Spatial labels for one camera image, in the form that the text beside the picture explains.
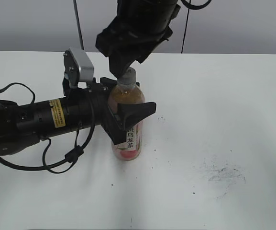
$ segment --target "white table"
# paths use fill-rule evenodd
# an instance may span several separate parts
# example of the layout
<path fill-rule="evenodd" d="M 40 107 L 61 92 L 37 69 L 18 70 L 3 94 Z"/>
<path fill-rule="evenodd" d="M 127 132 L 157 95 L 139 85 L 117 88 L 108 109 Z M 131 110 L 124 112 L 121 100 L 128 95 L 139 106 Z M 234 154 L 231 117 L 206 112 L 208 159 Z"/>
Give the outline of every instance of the white table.
<path fill-rule="evenodd" d="M 89 56 L 98 80 L 112 77 L 106 58 Z M 276 229 L 276 55 L 152 54 L 133 67 L 157 102 L 141 155 L 117 160 L 97 127 L 66 174 L 0 165 L 0 230 Z M 26 83 L 37 101 L 63 96 L 63 71 L 62 53 L 0 52 L 0 88 Z M 0 98 L 31 96 L 14 86 Z M 53 138 L 49 162 L 74 138 Z M 40 166 L 46 144 L 6 159 Z"/>

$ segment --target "black cable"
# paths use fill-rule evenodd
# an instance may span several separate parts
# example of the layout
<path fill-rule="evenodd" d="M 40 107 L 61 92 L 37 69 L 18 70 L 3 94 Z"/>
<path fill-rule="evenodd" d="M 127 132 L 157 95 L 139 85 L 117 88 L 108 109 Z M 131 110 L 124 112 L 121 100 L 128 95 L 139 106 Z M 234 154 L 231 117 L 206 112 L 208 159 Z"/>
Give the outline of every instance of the black cable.
<path fill-rule="evenodd" d="M 79 21 L 79 16 L 78 16 L 78 9 L 77 9 L 76 0 L 73 0 L 73 4 L 74 4 L 75 17 L 76 17 L 76 24 L 77 24 L 77 29 L 78 29 L 78 36 L 79 36 L 80 48 L 81 48 L 82 50 L 85 50 L 84 41 L 83 41 L 83 39 L 82 39 L 82 34 L 81 34 L 80 21 Z"/>
<path fill-rule="evenodd" d="M 70 167 L 68 167 L 66 170 L 61 171 L 61 172 L 55 172 L 55 171 L 51 170 L 51 168 L 49 167 L 49 165 L 46 164 L 46 161 L 45 161 L 46 153 L 47 153 L 48 149 L 50 148 L 52 141 L 51 141 L 50 138 L 46 138 L 45 140 L 48 140 L 49 144 L 46 146 L 46 148 L 45 148 L 45 150 L 43 152 L 43 155 L 42 155 L 42 164 L 43 164 L 43 167 L 46 170 L 48 170 L 50 173 L 53 173 L 53 174 L 62 174 L 62 173 L 65 173 L 65 172 L 69 171 L 75 165 L 75 163 L 77 161 L 72 161 Z"/>
<path fill-rule="evenodd" d="M 211 1 L 212 0 L 208 0 L 205 4 L 196 6 L 196 5 L 191 4 L 191 0 L 190 0 L 190 2 L 187 2 L 186 0 L 181 0 L 182 4 L 184 4 L 185 7 L 187 7 L 190 10 L 194 10 L 194 11 L 201 10 L 201 9 L 205 8 L 206 6 L 208 6 L 210 4 Z"/>
<path fill-rule="evenodd" d="M 188 8 L 187 20 L 186 20 L 186 27 L 185 27 L 185 32 L 184 32 L 184 38 L 183 38 L 183 40 L 182 40 L 182 47 L 181 47 L 181 53 L 182 53 L 182 54 L 183 54 L 183 52 L 184 52 L 184 45 L 185 45 L 186 36 L 187 36 L 187 28 L 188 28 L 189 13 L 190 13 L 190 8 Z"/>
<path fill-rule="evenodd" d="M 32 166 L 20 166 L 17 164 L 13 164 L 13 163 L 10 163 L 9 161 L 3 159 L 2 157 L 0 157 L 0 163 L 9 168 L 20 170 L 20 171 L 44 171 L 44 170 L 47 170 L 47 168 L 44 166 L 32 167 Z M 66 159 L 64 159 L 60 162 L 57 162 L 55 164 L 48 165 L 47 167 L 52 169 L 52 168 L 56 168 L 60 165 L 63 165 L 64 163 L 67 163 Z"/>
<path fill-rule="evenodd" d="M 94 114 L 94 108 L 93 108 L 93 104 L 92 104 L 92 101 L 91 101 L 90 97 L 89 97 L 89 104 L 90 104 L 91 115 L 92 115 L 91 127 L 90 127 L 89 135 L 88 135 L 86 141 L 81 146 L 82 149 L 86 148 L 86 146 L 89 144 L 89 142 L 90 142 L 90 140 L 91 140 L 91 138 L 93 136 L 94 129 L 95 129 L 95 114 Z"/>
<path fill-rule="evenodd" d="M 6 90 L 9 89 L 9 87 L 11 87 L 13 85 L 21 85 L 21 86 L 24 86 L 25 88 L 27 88 L 32 93 L 32 95 L 33 95 L 33 99 L 32 99 L 32 102 L 30 104 L 34 103 L 34 101 L 36 99 L 36 95 L 34 94 L 34 92 L 28 86 L 26 86 L 26 85 L 24 85 L 22 83 L 18 83 L 18 82 L 11 83 L 11 84 L 7 85 L 6 87 L 0 89 L 0 93 L 5 92 Z"/>

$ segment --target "yellow label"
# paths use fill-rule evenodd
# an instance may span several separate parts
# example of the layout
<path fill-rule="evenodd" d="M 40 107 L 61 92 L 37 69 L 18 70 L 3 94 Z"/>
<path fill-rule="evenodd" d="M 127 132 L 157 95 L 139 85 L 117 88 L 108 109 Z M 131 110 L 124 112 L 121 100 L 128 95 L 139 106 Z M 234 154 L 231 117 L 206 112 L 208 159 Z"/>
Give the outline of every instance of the yellow label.
<path fill-rule="evenodd" d="M 66 126 L 65 115 L 59 99 L 50 100 L 50 106 L 52 111 L 52 116 L 55 124 L 55 128 L 60 128 Z"/>

